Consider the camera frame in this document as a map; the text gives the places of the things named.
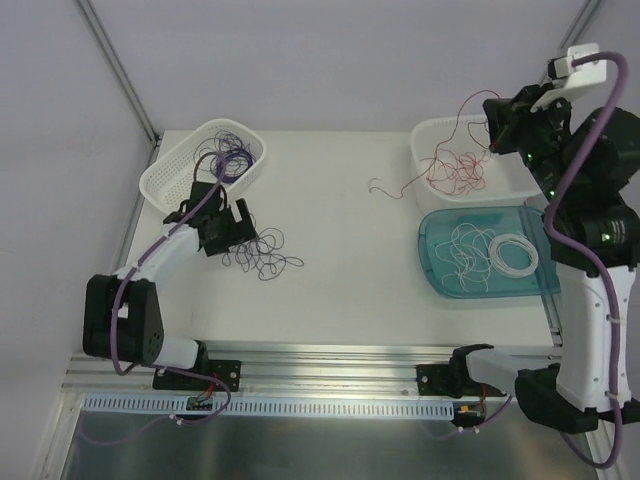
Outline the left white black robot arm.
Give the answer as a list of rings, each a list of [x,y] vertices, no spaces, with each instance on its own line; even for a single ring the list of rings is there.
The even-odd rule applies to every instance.
[[[221,184],[195,181],[177,210],[163,219],[159,237],[130,264],[88,281],[82,334],[83,352],[121,366],[169,367],[189,389],[210,377],[200,341],[165,333],[159,293],[177,270],[198,253],[207,257],[257,238],[243,198],[230,202]]]

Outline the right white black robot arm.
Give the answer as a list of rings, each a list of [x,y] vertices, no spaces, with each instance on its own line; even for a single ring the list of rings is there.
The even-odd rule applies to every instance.
[[[528,367],[488,344],[456,349],[447,394],[488,386],[532,422],[566,434],[639,419],[626,378],[626,311],[639,267],[639,217],[621,191],[639,169],[639,119],[611,94],[577,128],[549,85],[483,104],[490,149],[520,155],[547,200],[544,230],[562,293],[563,354]]]

